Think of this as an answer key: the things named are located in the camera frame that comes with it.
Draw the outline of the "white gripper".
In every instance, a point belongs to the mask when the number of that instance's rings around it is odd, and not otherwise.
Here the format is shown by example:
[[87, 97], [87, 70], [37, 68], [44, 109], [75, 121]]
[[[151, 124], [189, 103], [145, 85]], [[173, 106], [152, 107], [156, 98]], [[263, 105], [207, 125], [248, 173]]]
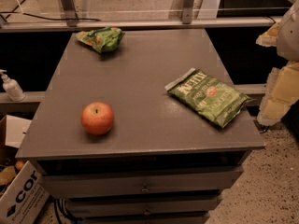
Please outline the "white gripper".
[[276, 22], [258, 36], [256, 44], [277, 46], [279, 56], [293, 61], [281, 69], [273, 68], [267, 79], [257, 120], [263, 126], [272, 126], [299, 100], [299, 0], [285, 13], [280, 24]]

